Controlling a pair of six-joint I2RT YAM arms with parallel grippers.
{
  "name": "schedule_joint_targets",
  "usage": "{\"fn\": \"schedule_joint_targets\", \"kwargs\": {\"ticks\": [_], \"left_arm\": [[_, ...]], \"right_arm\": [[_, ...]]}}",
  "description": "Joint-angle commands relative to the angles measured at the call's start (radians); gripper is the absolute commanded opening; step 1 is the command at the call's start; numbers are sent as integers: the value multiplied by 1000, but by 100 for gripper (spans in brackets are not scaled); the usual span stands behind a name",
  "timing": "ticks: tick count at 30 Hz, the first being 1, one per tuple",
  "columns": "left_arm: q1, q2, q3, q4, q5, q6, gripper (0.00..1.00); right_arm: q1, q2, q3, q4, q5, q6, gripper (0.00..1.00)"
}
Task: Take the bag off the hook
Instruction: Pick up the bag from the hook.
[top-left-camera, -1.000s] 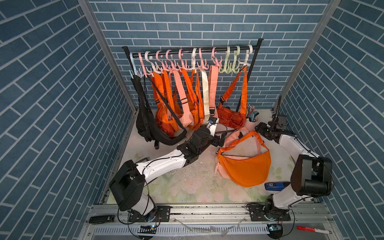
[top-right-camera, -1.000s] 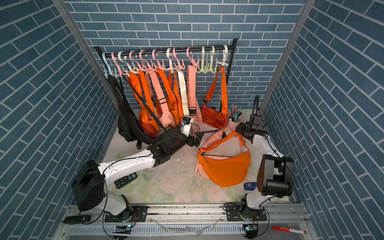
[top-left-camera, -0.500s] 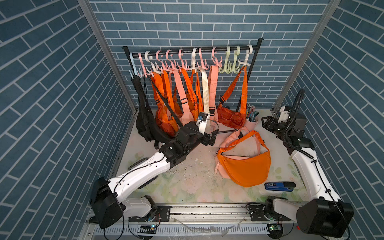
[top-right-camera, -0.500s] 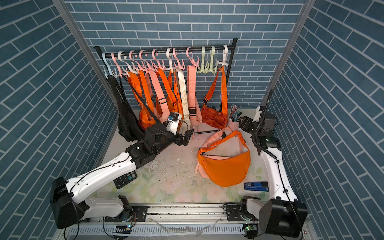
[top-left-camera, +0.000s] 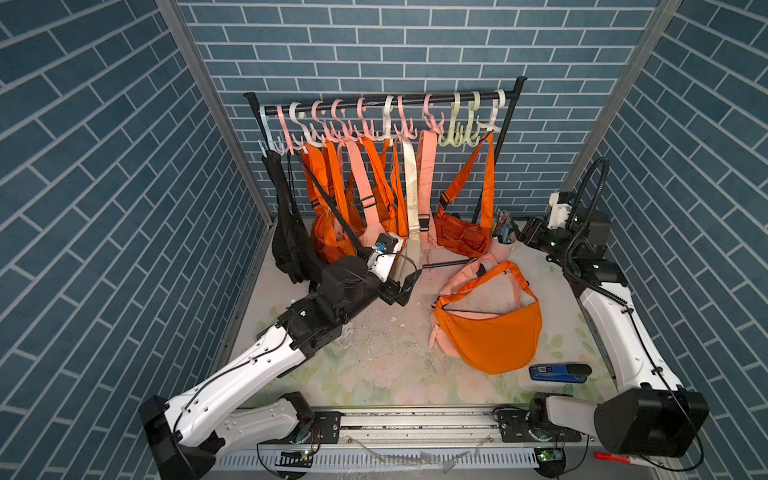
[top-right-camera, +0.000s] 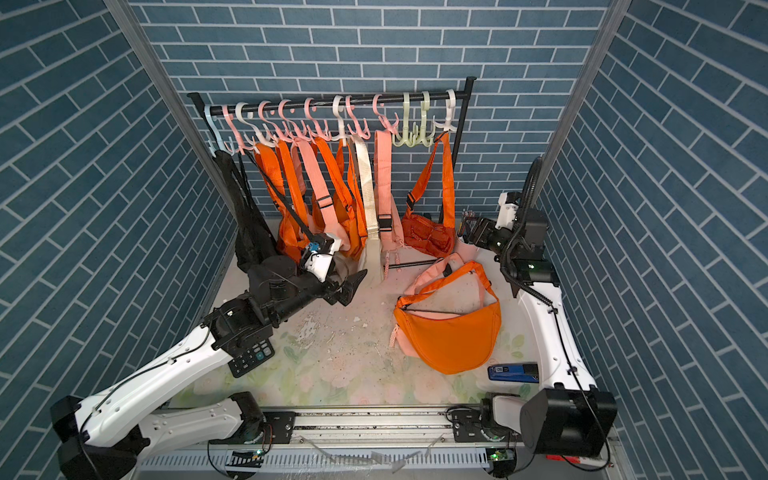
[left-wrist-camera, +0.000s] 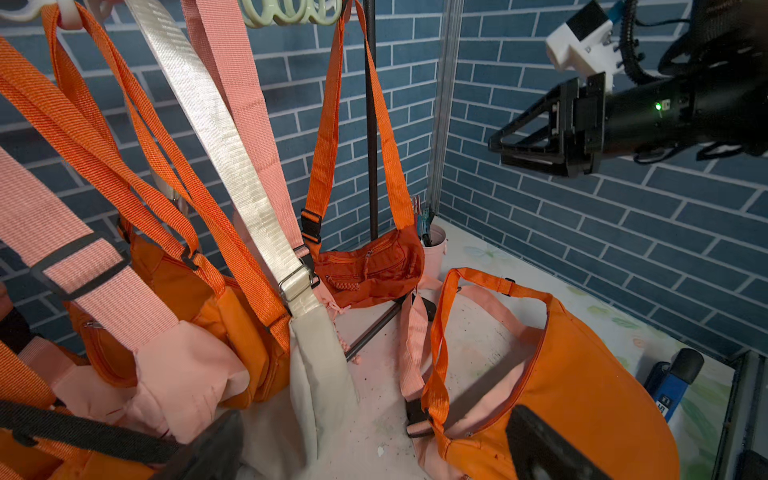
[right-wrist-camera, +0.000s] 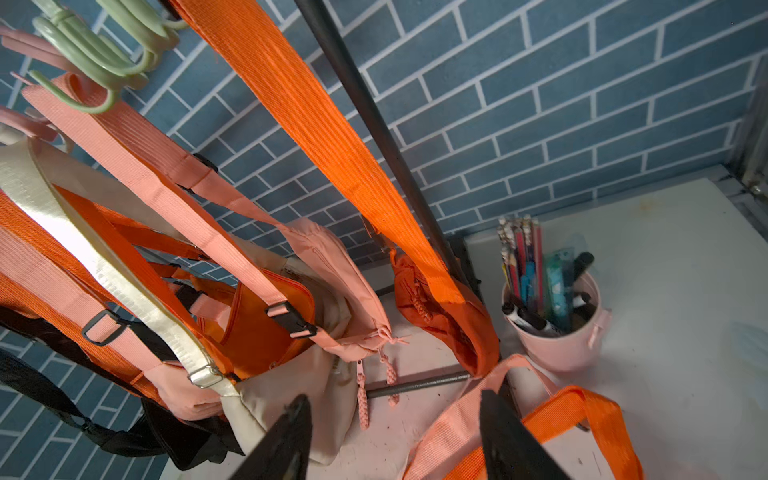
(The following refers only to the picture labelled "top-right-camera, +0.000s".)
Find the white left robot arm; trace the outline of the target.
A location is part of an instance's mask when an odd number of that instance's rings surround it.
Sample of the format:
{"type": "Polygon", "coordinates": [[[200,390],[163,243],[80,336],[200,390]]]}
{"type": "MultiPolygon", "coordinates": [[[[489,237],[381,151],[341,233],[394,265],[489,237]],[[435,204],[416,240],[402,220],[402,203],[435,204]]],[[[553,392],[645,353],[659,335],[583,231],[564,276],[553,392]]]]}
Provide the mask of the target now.
{"type": "Polygon", "coordinates": [[[315,300],[350,304],[366,275],[326,254],[303,265],[284,255],[251,265],[248,289],[175,346],[99,393],[54,403],[61,472],[68,479],[127,479],[144,460],[196,443],[267,443],[273,430],[249,392],[191,409],[162,406],[221,366],[235,378],[261,366],[275,354],[269,338],[281,323],[315,300]]]}

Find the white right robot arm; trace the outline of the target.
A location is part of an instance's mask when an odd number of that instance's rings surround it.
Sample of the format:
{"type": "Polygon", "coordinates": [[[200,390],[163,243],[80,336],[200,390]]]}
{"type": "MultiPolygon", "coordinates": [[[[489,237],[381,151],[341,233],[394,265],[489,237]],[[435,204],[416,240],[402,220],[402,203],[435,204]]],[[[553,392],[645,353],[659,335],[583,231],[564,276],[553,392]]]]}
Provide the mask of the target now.
{"type": "Polygon", "coordinates": [[[543,160],[535,159],[521,191],[500,197],[496,219],[465,213],[459,237],[493,253],[501,276],[526,314],[538,347],[535,362],[488,366],[490,381],[535,383],[529,399],[494,394],[482,419],[518,434],[532,455],[558,456],[585,472],[612,464],[608,434],[617,415],[614,396],[588,371],[564,312],[560,279],[545,257],[549,223],[535,208],[543,160]]]}

